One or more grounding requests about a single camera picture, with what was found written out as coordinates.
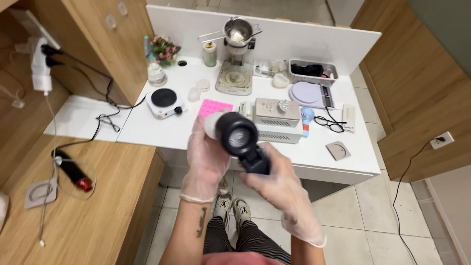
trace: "white sneaker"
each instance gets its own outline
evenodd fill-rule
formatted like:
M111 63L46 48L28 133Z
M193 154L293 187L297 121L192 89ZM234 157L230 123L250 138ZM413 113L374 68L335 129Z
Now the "white sneaker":
M230 192L224 195L219 195L216 200L216 204L214 205L214 216L221 216L226 228L229 222L229 211L231 210L231 206L232 194Z
M232 210L234 211L236 229L239 232L242 223L251 220L250 206L243 199L237 198L232 204Z

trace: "black glasses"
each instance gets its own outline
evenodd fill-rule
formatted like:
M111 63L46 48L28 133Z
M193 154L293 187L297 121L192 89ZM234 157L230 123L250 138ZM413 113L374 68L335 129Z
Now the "black glasses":
M343 129L343 126L342 124L345 124L346 122L337 122L333 117L332 115L330 115L330 112L329 112L329 109L327 108L327 106L325 107L325 110L327 111L327 114L329 115L329 117L332 119L331 120L328 120L324 117L321 117L321 116L315 116L314 117L314 121L319 124L319 125L322 125L322 126L328 126L329 129L333 132L336 132L336 133L343 133L345 130Z

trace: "hand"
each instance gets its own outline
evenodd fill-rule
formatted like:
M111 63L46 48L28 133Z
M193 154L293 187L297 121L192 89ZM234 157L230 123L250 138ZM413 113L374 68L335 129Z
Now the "hand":
M189 171L183 179L180 197L191 202L212 202L231 156L219 141L206 135L203 116L198 116L193 125L187 159Z
M242 173L242 181L283 212L283 228L291 235L323 248L327 236L314 215L308 192L301 186L291 160L270 143L261 143L260 147L271 160L270 176Z

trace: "striped pants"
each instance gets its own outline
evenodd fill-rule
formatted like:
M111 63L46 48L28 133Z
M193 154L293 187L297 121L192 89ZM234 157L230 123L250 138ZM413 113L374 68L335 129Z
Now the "striped pants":
M227 238L222 217L215 216L209 221L206 229L203 254L230 251L257 252L265 257L291 265L291 255L260 231L252 221L245 221L242 224L237 245L234 249Z

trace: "wrist tattoo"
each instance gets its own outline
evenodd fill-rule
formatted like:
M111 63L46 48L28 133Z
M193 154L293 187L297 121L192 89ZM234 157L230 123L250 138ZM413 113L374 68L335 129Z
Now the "wrist tattoo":
M203 234L203 226L204 226L204 218L206 217L206 210L208 208L203 207L201 210L203 211L203 215L200 217L200 230L196 231L196 237L201 237Z

